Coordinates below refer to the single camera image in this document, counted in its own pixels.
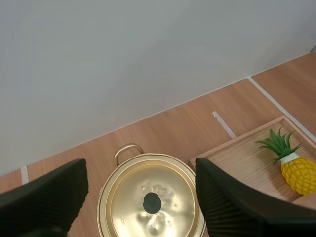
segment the pineapple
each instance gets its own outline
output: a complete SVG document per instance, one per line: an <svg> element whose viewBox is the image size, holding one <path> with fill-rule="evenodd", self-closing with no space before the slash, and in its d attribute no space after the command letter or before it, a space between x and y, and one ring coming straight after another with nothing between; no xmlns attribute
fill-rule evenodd
<svg viewBox="0 0 316 237"><path fill-rule="evenodd" d="M274 164L281 161L282 175L291 188L299 194L308 195L316 192L316 164L295 152L300 145L291 148L292 133L281 136L281 128L277 134L271 129L270 138L257 142L264 144L262 147L268 148L278 155Z"/></svg>

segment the wooden tray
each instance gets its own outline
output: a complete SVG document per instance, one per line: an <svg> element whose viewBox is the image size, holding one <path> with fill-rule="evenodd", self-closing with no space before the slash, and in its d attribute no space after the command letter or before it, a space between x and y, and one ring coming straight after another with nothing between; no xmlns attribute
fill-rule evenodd
<svg viewBox="0 0 316 237"><path fill-rule="evenodd" d="M268 138L270 129L278 132L280 127L282 134L295 130L291 136L291 146L301 143L297 153L316 161L315 143L286 116L281 116L197 157L209 159L234 178L256 190L287 202L316 209L316 195L301 197L292 190L282 176L280 162L273 166L273 158L277 155L268 149L259 148L261 145L255 143ZM189 162L193 170L196 158L190 159Z"/></svg>

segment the gold pot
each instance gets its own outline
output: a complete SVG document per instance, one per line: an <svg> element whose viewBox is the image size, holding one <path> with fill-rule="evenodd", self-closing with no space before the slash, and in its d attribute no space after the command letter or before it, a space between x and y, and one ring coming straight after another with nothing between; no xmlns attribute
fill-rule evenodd
<svg viewBox="0 0 316 237"><path fill-rule="evenodd" d="M122 152L141 154L119 165ZM175 157L144 153L128 144L114 156L117 168L99 196L101 237L200 237L205 221L195 191L195 174Z"/></svg>

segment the pot handle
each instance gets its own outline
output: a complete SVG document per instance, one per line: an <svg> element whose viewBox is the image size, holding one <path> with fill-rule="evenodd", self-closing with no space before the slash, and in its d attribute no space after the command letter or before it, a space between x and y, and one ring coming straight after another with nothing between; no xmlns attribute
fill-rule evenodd
<svg viewBox="0 0 316 237"><path fill-rule="evenodd" d="M133 147L135 147L141 154L144 153L143 149L142 149L140 146L138 146L138 145L135 144L135 143L129 143L129 144L125 145L125 146L122 146L122 147L115 153L115 155L114 155L114 163L115 163L117 166L119 166L119 160L118 160L119 154L121 154L121 153L123 153L123 152L125 152L125 151L127 151L128 149L133 148Z"/></svg>

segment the wooden floor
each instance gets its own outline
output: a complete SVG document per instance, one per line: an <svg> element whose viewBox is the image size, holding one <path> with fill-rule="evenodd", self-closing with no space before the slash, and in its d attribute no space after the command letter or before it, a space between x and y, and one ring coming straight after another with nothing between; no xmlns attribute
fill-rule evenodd
<svg viewBox="0 0 316 237"><path fill-rule="evenodd" d="M316 53L309 53L252 77L316 136Z"/></svg>
<svg viewBox="0 0 316 237"><path fill-rule="evenodd" d="M257 77L254 79L260 83L262 81ZM236 136L245 134L282 115L282 112L270 100L245 79L31 164L27 167L29 180L32 181L70 160L86 159L89 194L78 218L73 223L69 236L97 237L99 232L96 209L99 191L115 169L114 153L117 149L133 142L139 144L145 152L169 154L188 163L190 158L231 140L214 118L213 111L221 116ZM119 158L120 162L136 154L134 151L128 151ZM18 170L0 177L0 192L20 184L21 173Z"/></svg>

